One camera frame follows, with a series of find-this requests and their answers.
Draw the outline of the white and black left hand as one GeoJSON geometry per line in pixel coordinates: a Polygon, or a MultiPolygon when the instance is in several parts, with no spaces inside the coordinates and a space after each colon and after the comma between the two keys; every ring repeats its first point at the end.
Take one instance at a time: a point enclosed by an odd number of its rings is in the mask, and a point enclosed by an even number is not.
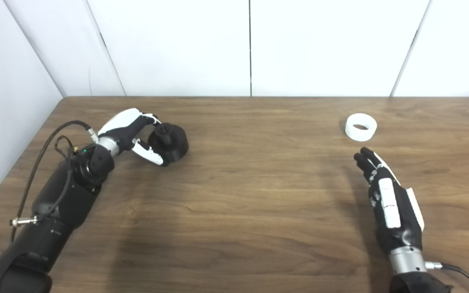
{"type": "Polygon", "coordinates": [[[169,161],[147,142],[136,136],[145,126],[158,126],[162,123],[158,117],[145,113],[137,108],[129,108],[114,115],[97,133],[96,144],[110,152],[112,157],[119,156],[124,151],[132,151],[138,156],[158,166],[167,166],[169,161]]]}

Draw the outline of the white and black right hand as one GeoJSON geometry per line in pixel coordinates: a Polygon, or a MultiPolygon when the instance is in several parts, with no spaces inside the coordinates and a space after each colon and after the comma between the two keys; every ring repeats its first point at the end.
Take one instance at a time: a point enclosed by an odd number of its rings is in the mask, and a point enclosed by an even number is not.
{"type": "Polygon", "coordinates": [[[389,165],[369,148],[361,148],[354,160],[368,183],[376,239],[383,252],[402,247],[422,250],[425,223],[413,189],[402,187],[389,165]]]}

